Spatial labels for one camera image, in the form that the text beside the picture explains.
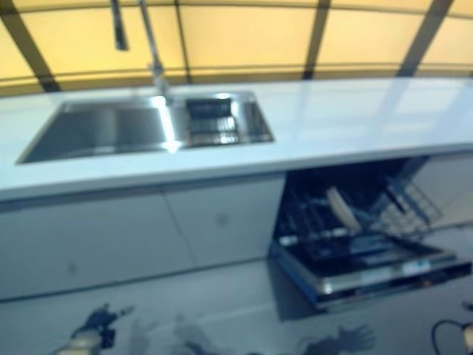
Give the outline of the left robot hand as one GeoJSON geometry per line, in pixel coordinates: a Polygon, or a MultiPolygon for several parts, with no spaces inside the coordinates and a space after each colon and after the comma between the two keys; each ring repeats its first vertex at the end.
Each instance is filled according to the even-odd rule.
{"type": "Polygon", "coordinates": [[[86,319],[84,327],[86,329],[93,329],[96,331],[104,331],[109,329],[112,324],[117,322],[119,319],[130,315],[135,310],[133,305],[119,308],[118,310],[112,310],[109,303],[105,303],[102,306],[96,308],[86,319]]]}

